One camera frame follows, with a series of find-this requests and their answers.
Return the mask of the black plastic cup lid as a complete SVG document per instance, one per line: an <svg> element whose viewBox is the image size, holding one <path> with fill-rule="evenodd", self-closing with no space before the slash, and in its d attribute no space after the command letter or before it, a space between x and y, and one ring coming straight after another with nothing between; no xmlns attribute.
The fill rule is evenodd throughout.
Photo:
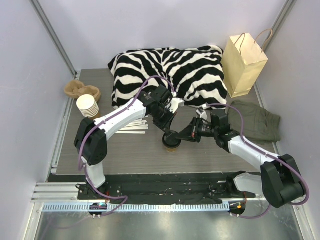
<svg viewBox="0 0 320 240"><path fill-rule="evenodd" d="M180 146L181 140L177 139L173 134L164 134L162 144L168 149L176 149Z"/></svg>

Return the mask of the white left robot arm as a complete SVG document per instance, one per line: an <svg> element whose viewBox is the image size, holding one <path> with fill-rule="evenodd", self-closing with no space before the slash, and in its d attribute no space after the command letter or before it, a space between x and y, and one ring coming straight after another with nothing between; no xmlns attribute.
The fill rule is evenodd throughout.
<svg viewBox="0 0 320 240"><path fill-rule="evenodd" d="M95 120L84 118L74 146L79 154L80 167L85 167L91 185L89 194L97 200L106 195L103 160L108 154L108 141L116 132L138 119L152 116L153 124L167 134L178 108L184 103L176 93L161 85L149 93L140 90L127 104L108 115Z"/></svg>

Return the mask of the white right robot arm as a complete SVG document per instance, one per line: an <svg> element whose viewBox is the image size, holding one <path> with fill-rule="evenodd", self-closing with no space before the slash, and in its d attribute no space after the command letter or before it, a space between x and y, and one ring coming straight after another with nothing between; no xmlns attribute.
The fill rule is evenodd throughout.
<svg viewBox="0 0 320 240"><path fill-rule="evenodd" d="M200 117L193 118L184 130L174 136L181 141L197 143L202 137L214 138L221 149L259 170L259 175L241 173L228 182L225 190L230 197L236 198L248 191L263 195L273 207L280 208L307 195L307 188L292 156L279 156L242 137L231 129L228 116L222 109L212 110L210 117L210 122Z"/></svg>

